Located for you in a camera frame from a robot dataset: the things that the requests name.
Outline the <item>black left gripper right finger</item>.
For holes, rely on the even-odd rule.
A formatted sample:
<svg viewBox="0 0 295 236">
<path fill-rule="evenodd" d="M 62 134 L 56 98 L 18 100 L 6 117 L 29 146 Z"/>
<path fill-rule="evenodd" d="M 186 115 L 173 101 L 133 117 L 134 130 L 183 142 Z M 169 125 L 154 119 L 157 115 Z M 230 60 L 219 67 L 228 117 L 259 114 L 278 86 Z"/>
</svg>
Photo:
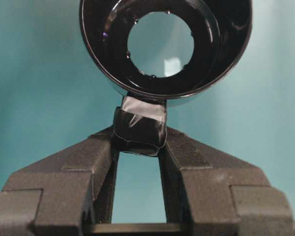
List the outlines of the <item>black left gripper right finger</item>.
<svg viewBox="0 0 295 236">
<path fill-rule="evenodd" d="M 292 236 L 283 192 L 248 162 L 167 129 L 159 164 L 167 222 L 190 236 Z"/>
</svg>

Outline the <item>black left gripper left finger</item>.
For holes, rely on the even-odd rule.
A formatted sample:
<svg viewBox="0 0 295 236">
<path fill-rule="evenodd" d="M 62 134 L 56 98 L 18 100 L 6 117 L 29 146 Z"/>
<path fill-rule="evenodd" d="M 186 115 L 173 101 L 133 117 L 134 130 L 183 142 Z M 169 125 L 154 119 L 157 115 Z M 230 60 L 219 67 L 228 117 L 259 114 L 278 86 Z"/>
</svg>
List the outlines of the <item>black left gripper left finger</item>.
<svg viewBox="0 0 295 236">
<path fill-rule="evenodd" d="M 14 172 L 0 191 L 0 236 L 80 236 L 110 223 L 119 152 L 111 128 Z"/>
</svg>

